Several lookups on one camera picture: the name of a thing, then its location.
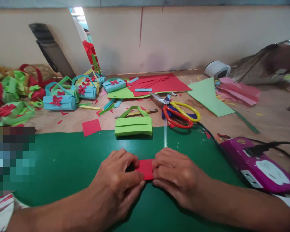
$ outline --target scissors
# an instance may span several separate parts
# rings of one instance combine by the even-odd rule
[[[159,102],[163,103],[164,106],[162,108],[162,111],[163,111],[163,114],[164,116],[167,118],[167,120],[172,123],[174,126],[177,126],[179,128],[184,128],[184,129],[189,129],[193,126],[193,123],[194,122],[199,122],[200,119],[201,119],[201,115],[200,113],[194,109],[193,107],[187,105],[187,104],[184,104],[184,103],[180,103],[180,102],[176,102],[176,101],[171,101],[169,98],[161,98],[159,97],[157,94],[155,93],[152,93],[150,92],[150,94],[155,98],[157,99]],[[194,112],[193,115],[188,115],[187,113],[185,113],[180,107],[180,106],[183,106],[183,107],[186,107],[188,109],[191,109],[192,112]],[[175,115],[175,116],[178,116],[180,118],[182,118],[183,120],[185,120],[188,125],[182,125],[182,124],[179,124],[177,122],[175,122],[174,120],[172,120],[170,118],[170,116]]]

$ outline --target green cutting mat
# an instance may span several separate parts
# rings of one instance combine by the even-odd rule
[[[188,155],[212,178],[244,186],[213,141],[207,139],[197,125],[191,130],[168,127],[167,135],[168,147]],[[51,203],[87,187],[101,162],[113,150],[125,148],[140,160],[154,158],[163,148],[163,127],[154,127],[150,139],[144,136],[116,139],[114,130],[104,130],[87,137],[82,132],[38,134],[35,143],[35,183],[15,192],[21,202],[30,206]],[[169,195],[151,183],[146,184],[127,220],[111,229],[239,231],[183,210]]]

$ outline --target beige wall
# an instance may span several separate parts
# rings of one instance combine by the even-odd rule
[[[0,65],[47,64],[28,24],[45,23],[76,74],[90,69],[69,9],[0,10]]]
[[[232,63],[290,39],[290,6],[86,8],[105,74]]]

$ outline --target wooden table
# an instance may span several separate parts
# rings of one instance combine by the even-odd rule
[[[207,78],[202,75],[202,70],[183,70],[173,72],[182,82],[190,84]],[[142,73],[142,74],[128,74],[128,75],[116,75],[116,77],[135,77],[145,75],[156,75],[157,73]],[[235,114],[226,115],[223,117],[216,117],[212,112],[205,108],[202,104],[196,101],[187,93],[179,93],[182,96],[171,98],[178,101],[189,104],[196,108],[202,118],[203,123],[214,136],[217,133],[226,134],[231,137],[245,136],[254,138],[264,142],[270,141],[290,141],[290,112],[287,110],[290,106],[290,92],[283,89],[279,89],[274,85],[256,86],[261,90],[261,97],[259,103],[254,107],[247,107],[241,103],[229,102],[235,105],[229,105],[234,108],[240,114],[242,114],[248,121],[250,121],[261,134],[254,134]],[[115,128],[115,119],[113,116],[121,115],[126,111],[127,107],[138,105],[145,109],[158,109],[158,113],[151,114],[153,119],[153,126],[159,127],[164,125],[164,121],[161,118],[162,105],[156,101],[150,100],[152,97],[143,98],[143,101],[124,100],[118,108],[113,109],[113,113],[107,112],[100,117],[97,116],[95,110],[87,110],[78,108],[76,111],[71,111],[67,115],[62,115],[57,111],[48,111],[41,109],[37,112],[37,115],[30,119],[25,125],[35,126],[37,133],[53,133],[53,132],[79,132],[82,131],[82,123],[91,119],[99,119],[102,130],[113,130]],[[99,106],[103,108],[107,102],[107,95],[97,98],[98,102],[92,103],[93,106]],[[89,100],[81,100],[81,103],[91,102]],[[282,149],[290,153],[290,145],[282,145]],[[267,152],[267,154],[281,167],[290,173],[290,160],[279,154],[275,150]]]

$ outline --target scissor blade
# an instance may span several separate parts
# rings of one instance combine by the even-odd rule
[[[161,103],[163,103],[163,104],[165,104],[165,105],[170,104],[169,101],[167,101],[167,100],[165,100],[165,99],[159,97],[159,95],[157,95],[157,94],[155,94],[155,93],[153,93],[153,92],[149,92],[149,93],[150,93],[150,94],[151,94],[155,99],[157,99],[159,102],[161,102]]]

